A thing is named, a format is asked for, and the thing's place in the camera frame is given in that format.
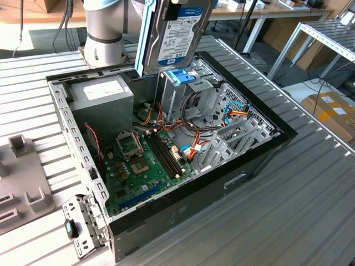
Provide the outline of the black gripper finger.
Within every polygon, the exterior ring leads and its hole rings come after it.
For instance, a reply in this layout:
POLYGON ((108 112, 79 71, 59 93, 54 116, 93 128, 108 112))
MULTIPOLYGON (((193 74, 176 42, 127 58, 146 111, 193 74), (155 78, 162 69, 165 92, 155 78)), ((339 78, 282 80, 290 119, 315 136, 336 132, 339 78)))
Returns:
POLYGON ((178 18, 180 12, 180 5, 169 3, 163 10, 164 21, 175 21, 178 18))

